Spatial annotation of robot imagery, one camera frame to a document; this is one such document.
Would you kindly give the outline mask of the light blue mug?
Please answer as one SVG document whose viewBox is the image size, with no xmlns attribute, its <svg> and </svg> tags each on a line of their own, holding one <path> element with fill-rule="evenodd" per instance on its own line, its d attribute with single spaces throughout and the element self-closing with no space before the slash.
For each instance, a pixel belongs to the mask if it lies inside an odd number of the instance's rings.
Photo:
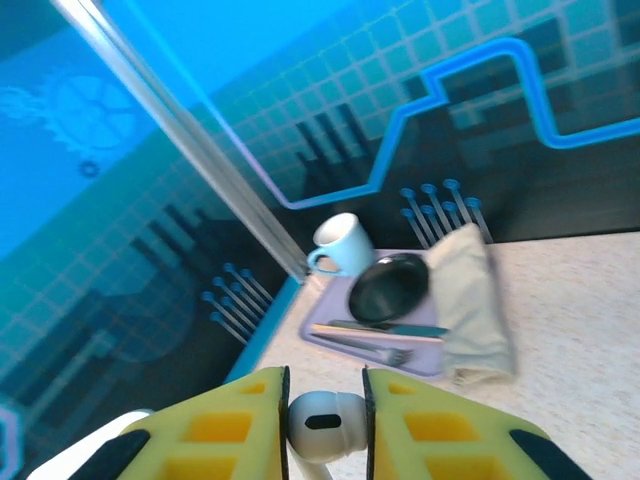
<svg viewBox="0 0 640 480">
<path fill-rule="evenodd" d="M 313 242 L 316 249 L 308 255 L 307 265 L 320 274 L 358 277 L 376 261 L 373 244 L 354 213 L 339 213 L 326 219 L 315 230 Z M 338 269 L 321 269 L 320 257 L 329 258 Z"/>
</svg>

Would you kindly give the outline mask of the lilac tray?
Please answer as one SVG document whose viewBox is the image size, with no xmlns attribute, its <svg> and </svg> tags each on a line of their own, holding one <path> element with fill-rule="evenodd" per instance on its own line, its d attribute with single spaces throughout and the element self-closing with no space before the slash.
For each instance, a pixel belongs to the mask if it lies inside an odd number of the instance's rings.
<svg viewBox="0 0 640 480">
<path fill-rule="evenodd" d="M 424 259 L 418 251 L 380 250 L 378 252 L 378 260 L 384 256 L 395 253 L 413 253 Z M 351 347 L 334 345 L 312 337 L 312 334 L 316 334 L 310 331 L 312 324 L 341 324 L 343 322 L 353 322 L 358 325 L 363 325 L 358 323 L 350 315 L 347 307 L 349 290 L 357 278 L 336 277 L 329 282 L 328 286 L 320 295 L 319 299 L 311 308 L 308 316 L 303 320 L 300 326 L 299 334 L 301 339 L 325 350 L 344 354 L 350 358 L 357 359 L 370 366 L 375 365 L 383 368 L 390 368 L 392 370 L 397 370 L 401 373 L 421 377 L 423 379 L 435 379 L 440 377 L 442 375 L 441 357 L 443 338 L 440 340 L 416 341 L 332 336 L 337 338 L 361 340 L 382 347 L 411 349 L 413 351 L 411 360 L 406 364 L 401 365 L 400 367 L 390 367 L 380 363 L 378 357 L 370 352 Z M 363 326 L 385 328 L 392 325 L 425 325 L 440 327 L 436 317 L 435 306 L 430 297 L 430 285 L 427 297 L 413 312 L 395 321 Z"/>
</svg>

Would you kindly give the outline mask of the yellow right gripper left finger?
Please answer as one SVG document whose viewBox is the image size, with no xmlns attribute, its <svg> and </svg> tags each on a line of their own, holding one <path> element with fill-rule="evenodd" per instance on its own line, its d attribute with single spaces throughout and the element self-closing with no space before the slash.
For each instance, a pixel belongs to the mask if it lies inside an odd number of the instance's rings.
<svg viewBox="0 0 640 480">
<path fill-rule="evenodd" d="M 289 480 L 287 366 L 150 414 L 92 456 L 92 480 Z"/>
</svg>

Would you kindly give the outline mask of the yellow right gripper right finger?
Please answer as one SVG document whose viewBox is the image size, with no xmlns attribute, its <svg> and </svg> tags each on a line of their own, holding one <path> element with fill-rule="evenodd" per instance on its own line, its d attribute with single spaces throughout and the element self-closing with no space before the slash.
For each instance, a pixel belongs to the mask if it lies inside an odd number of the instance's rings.
<svg viewBox="0 0 640 480">
<path fill-rule="evenodd" d="M 366 480 L 593 480 L 523 418 L 391 370 L 362 378 Z"/>
</svg>

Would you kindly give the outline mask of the beige folded cloth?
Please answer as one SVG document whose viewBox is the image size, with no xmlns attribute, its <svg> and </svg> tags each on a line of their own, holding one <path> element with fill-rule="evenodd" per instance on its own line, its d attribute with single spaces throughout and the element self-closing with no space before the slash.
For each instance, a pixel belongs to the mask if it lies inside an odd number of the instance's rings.
<svg viewBox="0 0 640 480">
<path fill-rule="evenodd" d="M 427 251 L 425 260 L 438 325 L 447 330 L 444 375 L 462 386 L 513 380 L 513 338 L 479 227 L 467 223 L 449 232 Z"/>
</svg>

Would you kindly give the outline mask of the aluminium frame post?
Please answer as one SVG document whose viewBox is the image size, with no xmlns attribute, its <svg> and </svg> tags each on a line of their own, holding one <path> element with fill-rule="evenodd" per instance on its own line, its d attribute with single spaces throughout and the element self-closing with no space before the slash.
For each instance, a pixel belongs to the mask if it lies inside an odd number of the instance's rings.
<svg viewBox="0 0 640 480">
<path fill-rule="evenodd" d="M 298 283 L 306 255 L 213 138 L 156 77 L 93 0 L 49 0 L 156 121 L 194 169 L 277 263 Z"/>
</svg>

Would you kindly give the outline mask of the metal fork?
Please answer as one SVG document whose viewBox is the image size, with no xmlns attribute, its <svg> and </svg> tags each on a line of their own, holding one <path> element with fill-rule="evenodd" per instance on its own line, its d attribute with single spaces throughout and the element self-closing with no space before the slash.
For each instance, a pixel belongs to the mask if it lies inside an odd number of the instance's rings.
<svg viewBox="0 0 640 480">
<path fill-rule="evenodd" d="M 413 353 L 411 349 L 382 347 L 356 339 L 337 338 L 324 334 L 312 334 L 312 337 L 329 342 L 334 345 L 351 347 L 358 350 L 370 352 L 378 357 L 380 363 L 390 367 L 400 367 L 401 365 L 406 364 L 411 360 Z"/>
</svg>

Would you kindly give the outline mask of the white earbud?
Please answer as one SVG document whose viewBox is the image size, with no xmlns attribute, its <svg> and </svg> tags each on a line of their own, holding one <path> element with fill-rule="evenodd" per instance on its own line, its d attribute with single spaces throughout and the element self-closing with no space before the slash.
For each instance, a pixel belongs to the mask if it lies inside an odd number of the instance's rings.
<svg viewBox="0 0 640 480">
<path fill-rule="evenodd" d="M 365 399 L 348 392 L 304 393 L 288 407 L 287 437 L 305 480 L 333 480 L 329 463 L 369 447 Z"/>
</svg>

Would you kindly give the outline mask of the black plate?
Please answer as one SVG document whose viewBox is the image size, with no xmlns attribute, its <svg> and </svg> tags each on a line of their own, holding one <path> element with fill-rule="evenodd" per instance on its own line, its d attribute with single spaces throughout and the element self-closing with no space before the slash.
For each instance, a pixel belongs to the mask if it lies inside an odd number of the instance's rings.
<svg viewBox="0 0 640 480">
<path fill-rule="evenodd" d="M 363 325 L 395 321 L 413 312 L 427 297 L 430 272 L 413 253 L 384 256 L 353 283 L 347 298 L 350 315 Z"/>
</svg>

